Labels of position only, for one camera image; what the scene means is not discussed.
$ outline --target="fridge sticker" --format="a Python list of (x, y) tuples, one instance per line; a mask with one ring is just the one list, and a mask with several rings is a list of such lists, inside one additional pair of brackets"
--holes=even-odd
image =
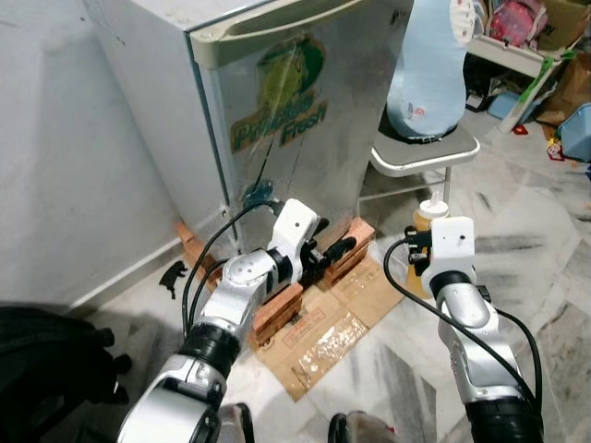
[(312, 88), (324, 66), (325, 50), (310, 35), (273, 46), (257, 63), (258, 110), (231, 127), (232, 152), (280, 133), (280, 146), (320, 124), (328, 101)]

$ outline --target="cardboard box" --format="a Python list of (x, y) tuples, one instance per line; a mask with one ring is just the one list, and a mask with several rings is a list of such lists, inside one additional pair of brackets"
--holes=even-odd
[(583, 35), (591, 16), (591, 5), (584, 0), (544, 0), (548, 24), (539, 35), (537, 48), (556, 51)]
[(298, 401), (402, 299), (366, 257), (330, 290), (308, 288), (299, 314), (263, 346), (251, 345)]

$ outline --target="refrigerator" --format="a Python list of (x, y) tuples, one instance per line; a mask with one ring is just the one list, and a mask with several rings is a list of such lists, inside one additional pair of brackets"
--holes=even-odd
[[(325, 249), (356, 202), (412, 0), (82, 0), (184, 223), (203, 241), (247, 204), (298, 198)], [(218, 256), (263, 247), (249, 213)]]

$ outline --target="black object on floor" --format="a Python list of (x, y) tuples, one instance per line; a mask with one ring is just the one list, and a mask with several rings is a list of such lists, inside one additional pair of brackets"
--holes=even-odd
[(163, 277), (160, 279), (158, 283), (170, 291), (170, 294), (173, 296), (173, 300), (176, 299), (176, 279), (178, 279), (179, 277), (185, 277), (187, 271), (188, 269), (185, 266), (185, 263), (183, 263), (181, 260), (178, 260), (164, 273)]
[[(0, 441), (38, 441), (86, 400), (127, 404), (116, 378), (131, 359), (104, 350), (114, 343), (110, 329), (83, 320), (0, 308)], [(50, 400), (61, 400), (61, 408), (47, 412)]]

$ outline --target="chair leg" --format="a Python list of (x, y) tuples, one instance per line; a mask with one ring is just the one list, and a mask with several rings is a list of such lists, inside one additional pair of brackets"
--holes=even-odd
[(452, 186), (452, 167), (445, 168), (445, 182), (443, 182), (443, 201), (450, 204), (450, 187)]

